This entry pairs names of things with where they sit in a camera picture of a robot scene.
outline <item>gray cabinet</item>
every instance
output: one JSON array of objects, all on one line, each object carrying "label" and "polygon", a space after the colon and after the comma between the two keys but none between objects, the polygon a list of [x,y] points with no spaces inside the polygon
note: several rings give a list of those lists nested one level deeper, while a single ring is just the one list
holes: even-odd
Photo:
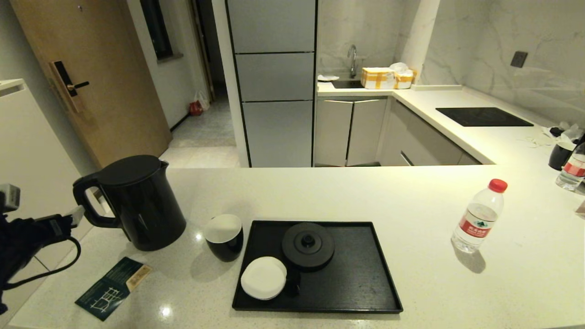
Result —
[{"label": "gray cabinet", "polygon": [[315,165],[345,166],[353,102],[318,101],[315,110]]},{"label": "gray cabinet", "polygon": [[312,101],[242,104],[252,167],[310,167]]},{"label": "gray cabinet", "polygon": [[242,101],[312,100],[313,53],[236,55]]},{"label": "gray cabinet", "polygon": [[376,161],[385,108],[386,100],[353,103],[352,132],[347,149],[348,166]]},{"label": "gray cabinet", "polygon": [[228,0],[233,51],[315,51],[315,0]]},{"label": "gray cabinet", "polygon": [[380,163],[383,166],[480,165],[450,139],[393,100]]}]

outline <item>bottle label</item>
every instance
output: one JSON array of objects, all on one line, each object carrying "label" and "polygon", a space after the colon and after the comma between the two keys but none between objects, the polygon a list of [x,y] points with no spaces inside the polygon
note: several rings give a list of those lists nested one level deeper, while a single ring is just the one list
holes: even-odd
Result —
[{"label": "bottle label", "polygon": [[571,158],[569,158],[569,160],[563,167],[563,170],[566,171],[566,173],[571,174],[573,176],[584,177],[585,162],[577,160],[574,156],[571,156]]},{"label": "bottle label", "polygon": [[459,221],[459,227],[463,232],[476,238],[485,238],[494,226],[495,221],[486,221],[474,216],[469,210],[465,211],[465,214]]}]

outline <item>faucet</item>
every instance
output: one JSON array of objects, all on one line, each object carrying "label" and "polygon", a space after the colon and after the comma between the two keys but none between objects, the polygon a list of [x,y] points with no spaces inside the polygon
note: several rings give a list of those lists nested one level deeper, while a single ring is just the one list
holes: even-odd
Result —
[{"label": "faucet", "polygon": [[347,57],[352,59],[352,68],[349,71],[349,77],[350,78],[355,78],[356,77],[356,57],[357,57],[357,48],[355,44],[352,44],[351,47],[349,47],[349,51],[347,52]]}]

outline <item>plastic bottle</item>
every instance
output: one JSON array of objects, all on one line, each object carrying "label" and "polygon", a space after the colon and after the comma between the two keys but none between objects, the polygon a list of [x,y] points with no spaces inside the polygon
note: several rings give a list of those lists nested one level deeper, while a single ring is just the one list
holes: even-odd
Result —
[{"label": "plastic bottle", "polygon": [[455,228],[451,241],[457,249],[472,253],[486,239],[504,208],[504,196],[508,184],[492,179],[487,189],[477,193]]},{"label": "plastic bottle", "polygon": [[556,184],[565,190],[574,191],[585,176],[585,143],[575,148],[569,160],[556,178]]}]

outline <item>kettle handle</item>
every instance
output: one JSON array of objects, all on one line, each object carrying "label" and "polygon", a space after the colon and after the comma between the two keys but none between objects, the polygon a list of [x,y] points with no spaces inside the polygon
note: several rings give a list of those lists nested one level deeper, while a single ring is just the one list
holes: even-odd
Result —
[{"label": "kettle handle", "polygon": [[118,228],[119,220],[116,217],[111,218],[100,216],[97,213],[97,211],[92,207],[89,199],[87,199],[87,195],[85,195],[85,191],[90,187],[97,187],[99,189],[96,174],[91,174],[82,177],[76,180],[75,183],[73,183],[73,197],[75,198],[75,202],[77,202],[78,205],[82,205],[85,208],[85,217],[87,218],[87,220],[93,226]]}]

